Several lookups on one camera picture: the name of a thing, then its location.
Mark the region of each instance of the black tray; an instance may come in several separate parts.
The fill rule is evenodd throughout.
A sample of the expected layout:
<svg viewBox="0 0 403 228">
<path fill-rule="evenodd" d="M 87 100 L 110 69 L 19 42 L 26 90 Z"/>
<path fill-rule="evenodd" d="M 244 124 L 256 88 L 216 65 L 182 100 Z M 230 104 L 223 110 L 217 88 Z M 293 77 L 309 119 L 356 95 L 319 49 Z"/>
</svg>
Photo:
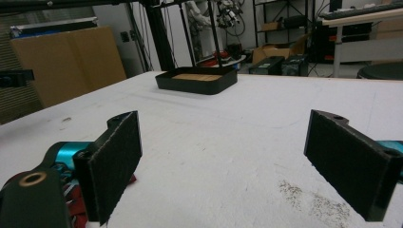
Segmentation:
<svg viewBox="0 0 403 228">
<path fill-rule="evenodd" d="M 217 75 L 220 78 L 213 77 L 211 81 L 176 79 L 174 77 L 183 75 Z M 155 77 L 158 88 L 176 90 L 182 92 L 200 93 L 205 95 L 214 95 L 222 92 L 227 87 L 238 81 L 237 71 L 231 67 L 179 67 Z"/>
</svg>

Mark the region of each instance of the table surface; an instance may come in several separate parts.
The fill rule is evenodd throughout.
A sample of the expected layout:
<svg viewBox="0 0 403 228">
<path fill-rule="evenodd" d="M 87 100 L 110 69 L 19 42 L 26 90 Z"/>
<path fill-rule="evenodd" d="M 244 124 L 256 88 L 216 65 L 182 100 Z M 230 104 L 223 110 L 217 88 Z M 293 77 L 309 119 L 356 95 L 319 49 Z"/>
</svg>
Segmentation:
<svg viewBox="0 0 403 228">
<path fill-rule="evenodd" d="M 108 227 L 393 227 L 365 222 L 303 155 L 311 109 L 374 140 L 402 140 L 403 83 L 239 75 L 213 96 L 161 90 L 147 72 L 0 126 L 0 185 L 57 142 L 94 141 L 139 111 L 144 155 Z"/>
</svg>

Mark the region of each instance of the cardboard box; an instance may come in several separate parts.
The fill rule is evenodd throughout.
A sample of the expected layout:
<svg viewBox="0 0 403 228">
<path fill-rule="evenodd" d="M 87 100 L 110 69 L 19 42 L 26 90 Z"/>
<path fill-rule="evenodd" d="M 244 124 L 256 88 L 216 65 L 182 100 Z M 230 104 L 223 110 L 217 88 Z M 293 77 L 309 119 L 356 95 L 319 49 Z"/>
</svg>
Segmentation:
<svg viewBox="0 0 403 228">
<path fill-rule="evenodd" d="M 255 65 L 261 60 L 270 56 L 283 56 L 285 59 L 291 55 L 304 54 L 305 41 L 310 34 L 305 34 L 297 41 L 290 44 L 268 44 L 262 47 L 257 47 L 253 51 L 252 64 Z"/>
<path fill-rule="evenodd" d="M 277 29 L 279 29 L 279 22 L 270 22 L 270 23 L 265 23 L 265 24 L 261 25 L 262 31 L 277 30 Z"/>
<path fill-rule="evenodd" d="M 11 40 L 43 107 L 124 80 L 125 71 L 109 27 L 88 28 Z"/>
</svg>

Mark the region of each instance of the chair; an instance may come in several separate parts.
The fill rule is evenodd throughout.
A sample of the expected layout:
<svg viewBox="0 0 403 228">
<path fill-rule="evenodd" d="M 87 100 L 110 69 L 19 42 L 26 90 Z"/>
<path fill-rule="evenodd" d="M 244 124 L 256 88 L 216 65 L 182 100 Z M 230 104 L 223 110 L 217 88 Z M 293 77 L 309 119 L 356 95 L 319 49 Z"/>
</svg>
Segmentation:
<svg viewBox="0 0 403 228">
<path fill-rule="evenodd" d="M 403 80 L 403 62 L 365 66 L 360 69 L 357 79 Z"/>
</svg>

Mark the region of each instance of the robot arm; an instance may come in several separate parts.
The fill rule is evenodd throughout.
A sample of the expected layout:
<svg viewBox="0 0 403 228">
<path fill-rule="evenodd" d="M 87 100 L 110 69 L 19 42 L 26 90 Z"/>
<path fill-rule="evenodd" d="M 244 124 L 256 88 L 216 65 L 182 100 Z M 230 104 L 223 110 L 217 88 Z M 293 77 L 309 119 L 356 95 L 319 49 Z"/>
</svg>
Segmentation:
<svg viewBox="0 0 403 228">
<path fill-rule="evenodd" d="M 137 112 L 107 121 L 95 142 L 58 142 L 0 191 L 0 227 L 70 228 L 63 185 L 77 179 L 89 221 L 108 221 L 142 156 Z"/>
</svg>

